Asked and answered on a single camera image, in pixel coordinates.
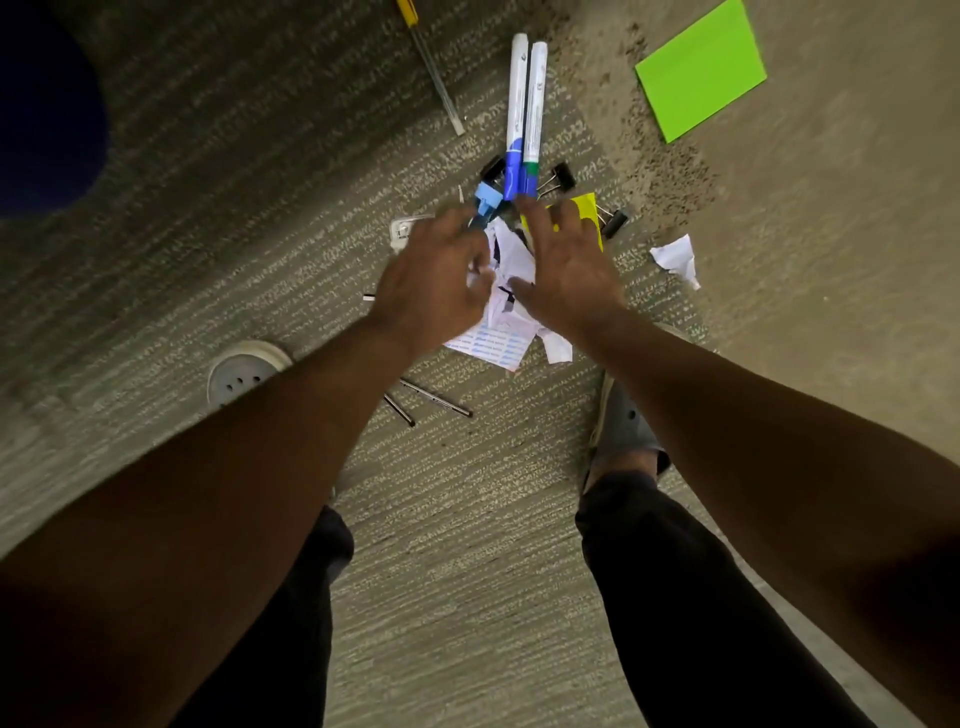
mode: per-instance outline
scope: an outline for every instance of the ankle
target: ankle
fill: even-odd
[[[640,471],[656,480],[659,458],[660,452],[658,450],[643,448],[628,450],[627,452],[618,452],[602,460],[594,460],[590,465],[590,472],[587,476],[584,493],[607,473],[616,473],[618,471]]]

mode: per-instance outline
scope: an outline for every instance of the yellow sticky note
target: yellow sticky note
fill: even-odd
[[[576,197],[571,197],[572,200],[577,205],[577,209],[580,210],[580,219],[581,220],[592,220],[593,224],[597,227],[597,245],[600,246],[600,250],[603,250],[603,237],[600,235],[600,218],[597,216],[597,196],[592,192],[588,192],[586,195],[577,195]],[[527,232],[527,237],[532,238],[530,235],[530,230],[527,228],[527,219],[520,216],[520,223],[523,225],[523,229]]]

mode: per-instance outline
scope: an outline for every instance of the black pants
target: black pants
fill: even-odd
[[[652,728],[869,726],[727,548],[640,473],[610,473],[577,513],[620,664]],[[353,553],[325,508],[263,614],[173,725],[323,722],[330,582]]]

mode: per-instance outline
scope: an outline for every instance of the forearm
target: forearm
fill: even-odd
[[[0,620],[22,647],[17,659],[51,692],[75,680],[87,692],[78,701],[126,698],[121,720],[149,706],[146,722],[164,724],[276,590],[412,358],[362,320],[51,519],[0,565],[0,610],[26,622]],[[53,625],[29,623],[50,611]],[[21,680],[36,700],[29,672]],[[63,710],[78,717],[76,705]]]
[[[957,466],[631,312],[586,348],[760,575],[931,724],[960,713]]]

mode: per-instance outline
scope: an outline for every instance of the person's left hand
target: person's left hand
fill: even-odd
[[[414,356],[472,327],[490,299],[487,235],[465,230],[475,214],[473,207],[456,206],[418,221],[380,278],[370,317],[398,333]],[[470,263],[478,276],[467,285]]]

